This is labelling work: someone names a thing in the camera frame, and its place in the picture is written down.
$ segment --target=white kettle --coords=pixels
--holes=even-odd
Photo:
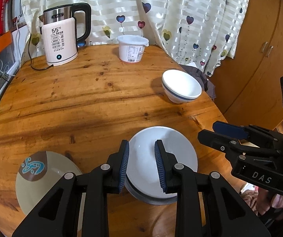
[[[75,11],[84,11],[85,33],[77,38]],[[74,3],[47,9],[39,17],[46,61],[49,66],[59,66],[78,56],[77,43],[84,42],[91,32],[91,7],[87,3]]]

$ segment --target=kettle power cord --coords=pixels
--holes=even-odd
[[[36,71],[43,71],[43,70],[46,70],[46,69],[49,69],[49,68],[53,67],[54,66],[53,64],[48,66],[48,67],[46,67],[46,68],[42,68],[42,69],[37,69],[37,68],[33,67],[32,56],[30,56],[30,40],[31,40],[31,38],[32,38],[32,34],[30,34],[30,39],[28,40],[28,47],[27,47],[28,56],[30,57],[30,67],[32,69],[36,70]]]

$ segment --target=wooden cabinet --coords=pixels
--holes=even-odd
[[[211,82],[216,87],[215,104],[223,114],[246,87],[263,60],[261,48],[272,39],[280,2],[281,0],[249,0],[235,58],[223,60],[211,77]]]
[[[280,77],[283,76],[283,0],[269,46],[273,46],[269,57],[263,58],[251,80],[224,113],[229,123],[274,129],[283,120],[280,87]]]

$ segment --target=kettle handle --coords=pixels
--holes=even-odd
[[[71,16],[72,17],[75,17],[76,11],[84,11],[86,14],[86,30],[81,37],[77,38],[77,43],[79,43],[79,42],[83,42],[84,40],[86,40],[91,32],[91,6],[88,3],[84,3],[84,2],[74,3],[71,6]]]

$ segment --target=bowl blue stripe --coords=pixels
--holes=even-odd
[[[165,89],[168,90],[169,93],[173,94],[175,97],[178,97],[180,99],[183,99],[183,100],[186,100],[186,101],[194,101],[196,98],[193,98],[193,99],[189,99],[189,98],[184,98],[180,95],[177,95],[175,92],[173,92],[172,90],[170,90],[165,84],[164,82],[162,82],[162,85],[165,87]]]

